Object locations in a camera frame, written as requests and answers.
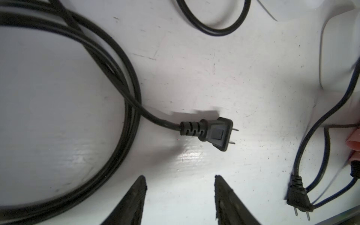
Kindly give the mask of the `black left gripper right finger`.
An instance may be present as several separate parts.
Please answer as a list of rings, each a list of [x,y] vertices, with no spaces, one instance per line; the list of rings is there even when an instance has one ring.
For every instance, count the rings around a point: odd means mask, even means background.
[[[219,225],[260,224],[222,176],[215,176],[214,187],[216,218]]]

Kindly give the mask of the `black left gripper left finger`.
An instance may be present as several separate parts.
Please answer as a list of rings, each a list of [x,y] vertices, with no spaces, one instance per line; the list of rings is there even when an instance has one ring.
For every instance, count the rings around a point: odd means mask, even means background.
[[[140,225],[146,192],[146,179],[145,176],[141,175],[110,215],[102,222],[102,225]]]

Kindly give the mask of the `pink hair dryer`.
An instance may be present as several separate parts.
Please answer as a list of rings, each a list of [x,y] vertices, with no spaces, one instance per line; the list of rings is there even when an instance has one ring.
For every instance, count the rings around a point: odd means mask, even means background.
[[[349,164],[353,161],[360,161],[360,129],[356,129],[346,140],[346,145],[352,150],[349,157]]]

